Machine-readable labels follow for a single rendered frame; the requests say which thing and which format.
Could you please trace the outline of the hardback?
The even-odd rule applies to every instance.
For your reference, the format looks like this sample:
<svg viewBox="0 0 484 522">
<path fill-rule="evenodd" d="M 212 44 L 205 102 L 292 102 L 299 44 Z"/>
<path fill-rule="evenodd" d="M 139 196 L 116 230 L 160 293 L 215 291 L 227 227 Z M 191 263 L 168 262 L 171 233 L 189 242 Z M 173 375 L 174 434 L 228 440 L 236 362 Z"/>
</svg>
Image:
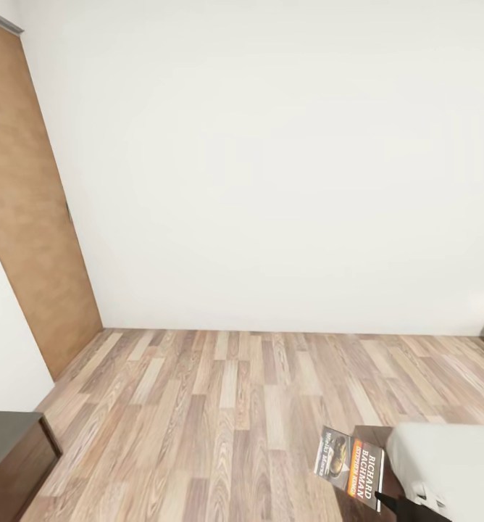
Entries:
<svg viewBox="0 0 484 522">
<path fill-rule="evenodd" d="M 323 426 L 314 472 L 381 514 L 385 450 Z"/>
</svg>

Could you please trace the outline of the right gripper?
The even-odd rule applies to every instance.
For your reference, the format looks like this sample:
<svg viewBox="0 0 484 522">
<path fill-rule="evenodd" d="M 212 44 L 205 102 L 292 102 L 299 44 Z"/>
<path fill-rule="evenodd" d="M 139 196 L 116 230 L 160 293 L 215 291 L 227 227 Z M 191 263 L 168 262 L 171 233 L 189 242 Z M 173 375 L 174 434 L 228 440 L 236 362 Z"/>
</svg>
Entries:
<svg viewBox="0 0 484 522">
<path fill-rule="evenodd" d="M 397 515 L 397 522 L 452 522 L 437 511 L 399 495 L 398 499 L 375 491 L 375 497 Z"/>
</svg>

